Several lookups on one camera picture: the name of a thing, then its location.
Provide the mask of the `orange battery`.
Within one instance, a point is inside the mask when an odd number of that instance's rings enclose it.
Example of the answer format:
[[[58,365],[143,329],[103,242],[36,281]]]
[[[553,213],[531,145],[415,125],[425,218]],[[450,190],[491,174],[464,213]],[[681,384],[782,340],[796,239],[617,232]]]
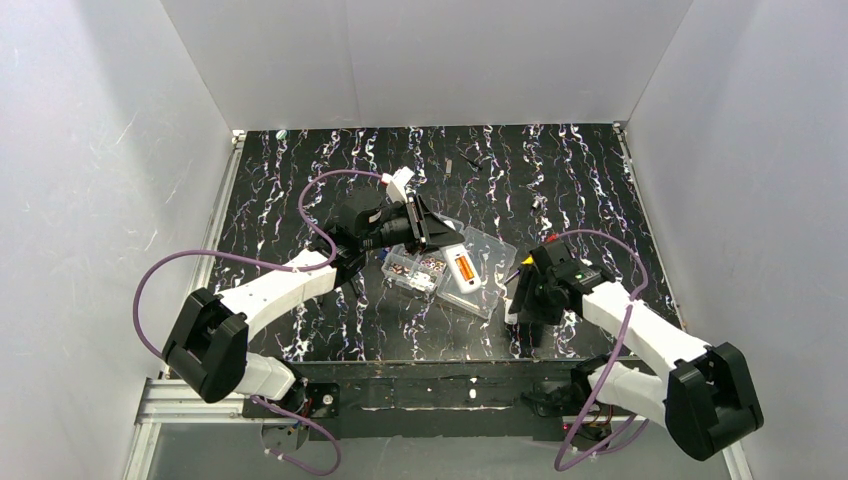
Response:
[[[456,258],[456,263],[458,265],[461,276],[466,282],[471,282],[476,277],[473,264],[471,263],[467,255],[459,255]]]
[[[465,282],[470,282],[474,278],[473,270],[470,267],[470,264],[465,256],[458,256],[455,259],[455,263],[459,269],[460,275],[463,277]]]

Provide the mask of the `white remote control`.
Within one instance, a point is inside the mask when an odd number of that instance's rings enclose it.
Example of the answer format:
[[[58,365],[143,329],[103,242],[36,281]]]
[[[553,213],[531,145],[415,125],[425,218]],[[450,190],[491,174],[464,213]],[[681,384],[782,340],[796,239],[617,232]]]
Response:
[[[463,244],[440,248],[440,253],[461,294],[471,294],[479,290],[482,285],[480,275]]]

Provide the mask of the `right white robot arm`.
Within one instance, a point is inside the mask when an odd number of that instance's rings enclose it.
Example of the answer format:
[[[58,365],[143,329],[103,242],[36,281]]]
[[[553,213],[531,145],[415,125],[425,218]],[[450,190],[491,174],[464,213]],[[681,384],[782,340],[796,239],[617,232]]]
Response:
[[[523,323],[573,313],[615,335],[612,352],[573,367],[569,380],[526,394],[539,415],[579,415],[601,403],[654,422],[704,461],[764,425],[744,354],[673,326],[606,268],[578,258],[561,238],[530,251],[508,308]]]

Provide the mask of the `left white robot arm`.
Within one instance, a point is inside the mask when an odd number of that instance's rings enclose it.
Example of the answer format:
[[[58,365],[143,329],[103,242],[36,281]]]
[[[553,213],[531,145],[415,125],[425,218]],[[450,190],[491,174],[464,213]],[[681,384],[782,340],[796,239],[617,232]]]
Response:
[[[207,403],[237,393],[287,399],[305,381],[289,363],[248,350],[260,331],[306,301],[349,282],[368,253],[402,245],[410,253],[441,251],[454,259],[465,238],[418,195],[388,199],[359,189],[338,206],[326,239],[301,251],[282,269],[233,289],[206,288],[185,300],[162,349],[165,363]]]

